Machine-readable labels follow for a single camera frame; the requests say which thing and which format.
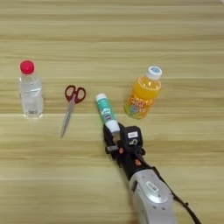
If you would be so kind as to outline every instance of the scissors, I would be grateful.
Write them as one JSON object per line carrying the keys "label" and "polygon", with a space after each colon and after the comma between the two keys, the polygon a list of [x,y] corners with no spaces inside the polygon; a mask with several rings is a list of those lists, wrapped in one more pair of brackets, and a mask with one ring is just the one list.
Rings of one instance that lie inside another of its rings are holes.
{"label": "scissors", "polygon": [[67,125],[69,124],[71,115],[74,112],[75,104],[82,102],[86,98],[86,94],[87,92],[84,87],[76,88],[76,86],[70,85],[66,88],[65,96],[66,99],[68,100],[68,107],[66,110],[64,121],[62,123],[60,137],[63,137],[66,132]]}

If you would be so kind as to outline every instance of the green label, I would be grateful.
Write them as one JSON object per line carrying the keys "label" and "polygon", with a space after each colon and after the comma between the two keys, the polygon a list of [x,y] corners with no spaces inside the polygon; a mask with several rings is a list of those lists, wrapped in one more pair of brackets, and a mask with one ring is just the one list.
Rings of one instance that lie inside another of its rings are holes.
{"label": "green label", "polygon": [[108,99],[101,99],[98,101],[98,108],[101,113],[101,117],[104,123],[115,120],[116,116],[113,112],[111,103],[109,102]]}

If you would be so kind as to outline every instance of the plastic bottle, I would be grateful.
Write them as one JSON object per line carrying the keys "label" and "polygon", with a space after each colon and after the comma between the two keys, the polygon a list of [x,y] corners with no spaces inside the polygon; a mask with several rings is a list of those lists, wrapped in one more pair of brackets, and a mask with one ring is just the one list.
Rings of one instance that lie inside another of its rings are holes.
{"label": "plastic bottle", "polygon": [[160,67],[150,66],[145,76],[136,79],[132,93],[124,105],[124,110],[130,117],[137,119],[146,117],[161,89],[159,81],[161,76]]}
{"label": "plastic bottle", "polygon": [[120,127],[108,97],[105,94],[98,94],[95,99],[101,113],[103,123],[108,127],[113,136],[118,135],[120,133]]}
{"label": "plastic bottle", "polygon": [[34,72],[32,61],[23,61],[20,69],[22,73],[18,84],[24,115],[40,117],[44,110],[41,80]]}

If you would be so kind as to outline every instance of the bottle label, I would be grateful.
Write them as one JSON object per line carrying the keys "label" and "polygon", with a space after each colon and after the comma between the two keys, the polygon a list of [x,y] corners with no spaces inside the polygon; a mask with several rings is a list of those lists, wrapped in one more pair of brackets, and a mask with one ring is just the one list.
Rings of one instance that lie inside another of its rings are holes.
{"label": "bottle label", "polygon": [[147,115],[153,102],[152,99],[144,100],[132,93],[127,101],[125,109],[130,116],[134,118],[143,118]]}
{"label": "bottle label", "polygon": [[115,120],[115,114],[112,110],[111,104],[108,99],[101,99],[98,101],[98,108],[101,112],[101,117],[104,123]]}

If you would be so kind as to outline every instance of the orange juice bottle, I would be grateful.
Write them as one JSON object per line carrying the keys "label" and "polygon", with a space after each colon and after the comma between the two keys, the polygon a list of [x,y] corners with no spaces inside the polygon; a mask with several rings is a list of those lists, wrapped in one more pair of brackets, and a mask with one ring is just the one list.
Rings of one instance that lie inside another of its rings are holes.
{"label": "orange juice bottle", "polygon": [[125,112],[133,118],[144,118],[161,89],[162,70],[158,66],[150,66],[146,75],[134,82],[132,93],[124,105]]}

